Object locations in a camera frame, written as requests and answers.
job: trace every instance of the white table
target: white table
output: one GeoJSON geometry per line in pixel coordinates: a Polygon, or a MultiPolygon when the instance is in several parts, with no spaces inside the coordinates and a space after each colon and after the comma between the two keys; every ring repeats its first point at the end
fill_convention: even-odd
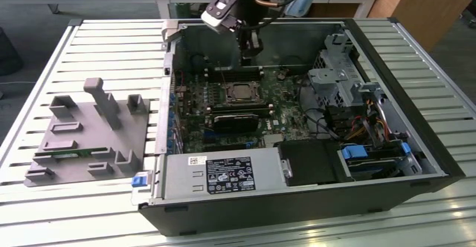
{"type": "Polygon", "coordinates": [[[47,105],[59,94],[92,101],[80,93],[88,77],[104,79],[104,89],[116,99],[136,93],[152,99],[144,169],[153,166],[161,23],[100,20],[67,28],[0,147],[1,246],[401,247],[456,246],[476,240],[476,120],[463,120],[476,116],[475,106],[403,27],[388,20],[357,23],[467,174],[444,190],[388,212],[167,238],[131,204],[131,179],[25,187],[24,173],[52,115],[47,105]],[[133,51],[125,43],[136,43],[133,51]]]}

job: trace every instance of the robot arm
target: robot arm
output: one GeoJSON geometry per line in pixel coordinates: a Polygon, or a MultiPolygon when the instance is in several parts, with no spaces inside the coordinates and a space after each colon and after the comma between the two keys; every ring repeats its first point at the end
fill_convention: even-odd
{"type": "Polygon", "coordinates": [[[249,60],[263,50],[260,28],[275,20],[271,19],[260,24],[269,7],[281,7],[281,15],[292,1],[275,3],[269,0],[212,0],[201,14],[201,20],[217,33],[225,31],[236,33],[241,60],[249,60]]]}

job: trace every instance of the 3d printed holder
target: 3d printed holder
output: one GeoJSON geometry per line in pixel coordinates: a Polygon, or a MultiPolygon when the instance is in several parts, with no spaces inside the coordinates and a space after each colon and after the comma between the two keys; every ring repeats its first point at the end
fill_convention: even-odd
{"type": "Polygon", "coordinates": [[[53,98],[28,187],[132,177],[141,170],[151,103],[139,94],[116,101],[103,84],[101,78],[84,82],[95,103],[76,103],[68,95],[53,98]]]}

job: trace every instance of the motherboard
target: motherboard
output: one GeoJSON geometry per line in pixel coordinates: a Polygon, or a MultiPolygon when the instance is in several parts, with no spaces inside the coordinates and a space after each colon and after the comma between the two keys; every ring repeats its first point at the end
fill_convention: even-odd
{"type": "Polygon", "coordinates": [[[300,75],[283,68],[205,70],[176,88],[184,153],[273,147],[312,137],[297,103],[300,75]]]}

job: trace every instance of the blue latch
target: blue latch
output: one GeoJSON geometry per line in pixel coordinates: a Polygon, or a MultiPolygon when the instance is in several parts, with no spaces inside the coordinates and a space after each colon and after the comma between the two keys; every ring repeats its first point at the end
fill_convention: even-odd
{"type": "Polygon", "coordinates": [[[147,187],[147,176],[135,176],[131,185],[132,187],[147,187]]]}
{"type": "Polygon", "coordinates": [[[411,153],[411,148],[409,148],[409,145],[407,142],[401,143],[401,148],[403,148],[404,153],[408,155],[411,153]]]}
{"type": "Polygon", "coordinates": [[[344,159],[349,158],[365,158],[368,157],[365,148],[363,145],[347,146],[343,150],[344,159]]]}

